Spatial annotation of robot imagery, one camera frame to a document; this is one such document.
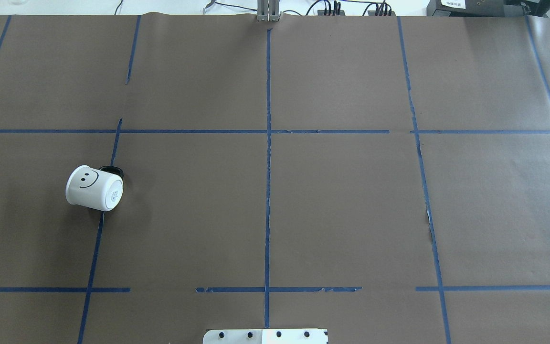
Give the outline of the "white smiley mug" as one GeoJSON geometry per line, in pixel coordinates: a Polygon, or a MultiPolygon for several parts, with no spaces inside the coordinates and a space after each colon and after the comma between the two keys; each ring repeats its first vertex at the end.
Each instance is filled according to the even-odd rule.
{"type": "Polygon", "coordinates": [[[124,194],[124,172],[116,166],[78,166],[69,176],[65,197],[71,205],[103,212],[113,210],[124,194]]]}

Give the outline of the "brown paper table cover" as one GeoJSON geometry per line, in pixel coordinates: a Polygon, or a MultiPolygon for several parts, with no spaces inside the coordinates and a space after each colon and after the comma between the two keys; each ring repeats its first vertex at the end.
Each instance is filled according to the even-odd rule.
{"type": "Polygon", "coordinates": [[[0,344],[264,327],[550,344],[550,18],[0,15],[0,344]]]}

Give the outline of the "black power strip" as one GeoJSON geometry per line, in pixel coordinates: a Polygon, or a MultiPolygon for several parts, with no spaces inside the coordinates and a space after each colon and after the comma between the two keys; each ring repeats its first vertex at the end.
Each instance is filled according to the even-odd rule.
{"type": "Polygon", "coordinates": [[[323,0],[325,8],[317,11],[327,16],[395,17],[386,0],[323,0]]]}

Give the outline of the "aluminium frame post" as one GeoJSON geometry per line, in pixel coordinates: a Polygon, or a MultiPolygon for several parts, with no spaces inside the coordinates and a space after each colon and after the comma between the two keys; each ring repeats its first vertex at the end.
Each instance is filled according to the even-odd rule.
{"type": "Polygon", "coordinates": [[[281,18],[280,0],[258,0],[257,21],[277,22],[281,18]]]}

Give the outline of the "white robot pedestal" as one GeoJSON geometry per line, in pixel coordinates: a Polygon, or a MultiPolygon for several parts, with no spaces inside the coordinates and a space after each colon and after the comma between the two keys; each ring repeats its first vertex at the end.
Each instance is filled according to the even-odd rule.
{"type": "Polygon", "coordinates": [[[203,344],[328,344],[326,329],[214,329],[206,331],[203,344]]]}

